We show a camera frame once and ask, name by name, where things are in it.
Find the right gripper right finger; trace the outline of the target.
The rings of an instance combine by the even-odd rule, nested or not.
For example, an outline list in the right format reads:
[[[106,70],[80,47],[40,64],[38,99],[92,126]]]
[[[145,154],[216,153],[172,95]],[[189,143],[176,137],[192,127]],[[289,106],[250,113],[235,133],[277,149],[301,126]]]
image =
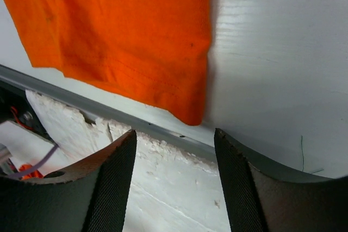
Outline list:
[[[221,129],[214,148],[231,231],[347,231],[347,177],[280,164]]]

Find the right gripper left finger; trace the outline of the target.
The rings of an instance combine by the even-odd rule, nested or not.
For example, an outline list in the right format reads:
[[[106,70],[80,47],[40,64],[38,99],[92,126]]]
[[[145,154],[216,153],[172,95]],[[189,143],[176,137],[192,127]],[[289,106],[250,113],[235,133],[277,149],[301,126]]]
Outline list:
[[[110,145],[44,178],[1,177],[1,231],[122,231],[137,137]]]

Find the orange t shirt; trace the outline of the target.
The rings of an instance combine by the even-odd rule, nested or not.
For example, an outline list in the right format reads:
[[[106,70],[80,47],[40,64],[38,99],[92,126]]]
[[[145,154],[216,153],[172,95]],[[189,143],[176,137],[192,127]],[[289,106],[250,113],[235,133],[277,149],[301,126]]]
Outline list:
[[[204,114],[209,0],[4,0],[33,67],[167,110]]]

